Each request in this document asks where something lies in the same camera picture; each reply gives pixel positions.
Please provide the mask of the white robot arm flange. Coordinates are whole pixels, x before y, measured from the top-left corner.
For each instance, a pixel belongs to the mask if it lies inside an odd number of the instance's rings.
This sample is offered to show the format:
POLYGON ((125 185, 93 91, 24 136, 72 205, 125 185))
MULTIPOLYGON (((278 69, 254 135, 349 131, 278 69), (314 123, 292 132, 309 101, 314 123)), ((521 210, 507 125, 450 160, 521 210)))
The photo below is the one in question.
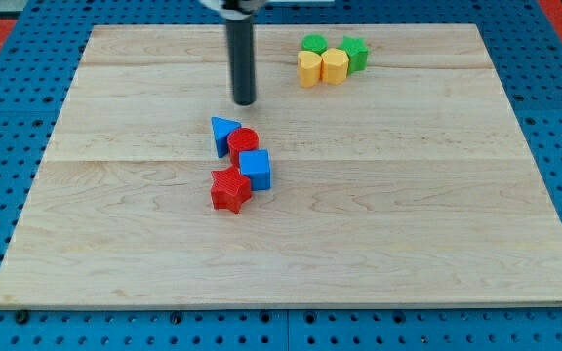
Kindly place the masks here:
POLYGON ((226 20, 243 20, 255 14, 267 0, 199 0, 226 20))

